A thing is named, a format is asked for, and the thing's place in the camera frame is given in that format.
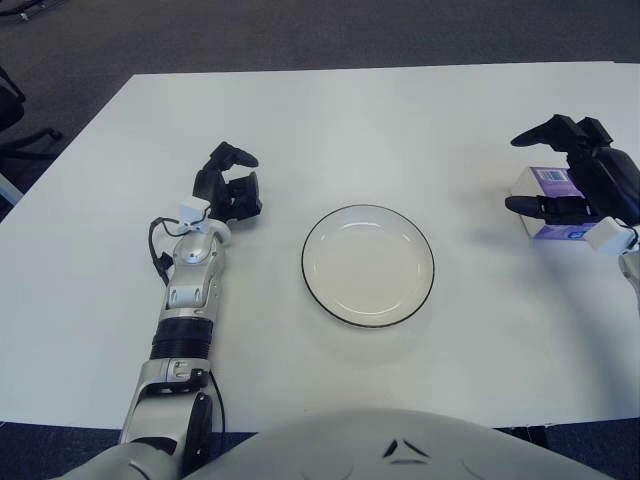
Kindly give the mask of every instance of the wire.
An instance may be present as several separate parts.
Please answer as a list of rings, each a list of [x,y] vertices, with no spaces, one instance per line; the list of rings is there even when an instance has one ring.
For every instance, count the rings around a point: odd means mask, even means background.
[[[638,244],[638,241],[640,240],[640,235],[638,234],[638,230],[636,230],[633,227],[630,227],[626,223],[622,222],[622,220],[619,220],[617,218],[615,218],[614,221],[618,225],[620,225],[622,228],[626,228],[626,229],[631,230],[633,232],[633,240],[631,240],[629,245],[627,245],[627,250],[633,250],[633,247],[635,247]]]
[[[222,395],[220,394],[220,389],[218,388],[218,382],[216,382],[216,377],[213,376],[213,372],[209,370],[209,376],[211,377],[211,382],[213,383],[213,388],[216,391],[216,396],[218,397],[218,403],[220,404],[220,418],[222,419],[222,432],[220,435],[220,451],[218,452],[218,456],[224,453],[224,434],[227,432],[227,419],[224,413],[224,402],[222,401]]]
[[[192,227],[194,225],[197,225],[198,223],[204,222],[205,218],[207,218],[207,214],[210,211],[211,211],[211,206],[208,206],[207,208],[205,208],[202,218],[200,220],[196,220],[195,222],[191,222],[189,226]],[[165,285],[169,285],[169,277],[167,276],[167,271],[165,270],[165,266],[160,261],[160,258],[156,253],[156,249],[153,246],[153,232],[158,227],[158,225],[162,225],[162,228],[164,228],[164,231],[167,233],[167,235],[173,238],[184,237],[191,231],[191,230],[186,230],[182,233],[172,233],[169,231],[169,228],[167,228],[167,222],[175,223],[177,225],[180,224],[180,222],[175,218],[158,217],[153,222],[151,222],[151,224],[149,224],[149,234],[147,236],[147,243],[149,244],[149,254],[151,255],[151,261],[153,262],[153,266],[155,267],[156,271],[158,272],[158,275],[160,275],[160,278],[162,279]]]

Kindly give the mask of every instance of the ceramic plate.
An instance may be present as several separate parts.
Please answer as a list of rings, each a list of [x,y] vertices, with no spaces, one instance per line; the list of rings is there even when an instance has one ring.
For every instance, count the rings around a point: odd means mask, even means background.
[[[341,208],[309,232],[302,274],[328,312],[352,325],[377,328],[415,313],[431,291],[431,248],[418,227],[374,205]]]

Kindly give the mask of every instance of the purple box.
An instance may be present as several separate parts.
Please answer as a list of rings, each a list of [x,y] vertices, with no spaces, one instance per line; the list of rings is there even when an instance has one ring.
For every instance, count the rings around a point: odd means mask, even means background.
[[[518,181],[511,188],[511,195],[525,195],[535,197],[583,197],[580,190],[569,179],[566,168],[527,167]],[[539,218],[520,215],[522,223],[531,238],[546,238],[553,240],[583,240],[584,234],[595,223],[584,225],[547,225]]]

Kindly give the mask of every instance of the office chair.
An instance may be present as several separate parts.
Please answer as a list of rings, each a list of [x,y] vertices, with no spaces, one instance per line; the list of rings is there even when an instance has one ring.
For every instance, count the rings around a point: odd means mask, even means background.
[[[0,78],[2,78],[11,88],[0,85],[0,132],[7,130],[12,125],[18,123],[24,116],[26,97],[18,86],[9,78],[7,72],[0,67]],[[41,138],[49,136],[54,141],[62,138],[62,133],[53,128],[44,128],[33,135],[19,138],[10,142],[0,143],[0,161],[7,158],[18,160],[55,160],[57,153],[35,153],[22,150],[22,148],[35,143]],[[0,174],[0,195],[11,203],[15,204],[22,196],[18,189]]]

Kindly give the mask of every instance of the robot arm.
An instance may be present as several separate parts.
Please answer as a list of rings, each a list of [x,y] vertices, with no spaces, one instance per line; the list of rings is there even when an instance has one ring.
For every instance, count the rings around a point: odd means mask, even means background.
[[[225,182],[222,172],[235,164],[256,167],[258,161],[223,142],[198,172],[194,196],[180,206],[180,220],[160,217],[151,223],[149,248],[166,291],[150,358],[140,370],[120,445],[69,472],[62,477],[65,480],[164,480],[188,475],[208,459],[216,397],[224,431],[224,407],[209,349],[224,249],[231,240],[226,222],[258,215],[262,207],[255,173]],[[167,222],[177,229],[170,231]],[[159,225],[179,238],[172,255],[156,255],[153,231]]]
[[[638,296],[640,309],[640,171],[595,118],[578,123],[564,115],[528,130],[511,141],[516,147],[542,143],[567,153],[569,178],[583,197],[521,197],[505,200],[520,215],[550,225],[598,222],[585,239],[600,253],[619,255],[622,274]]]

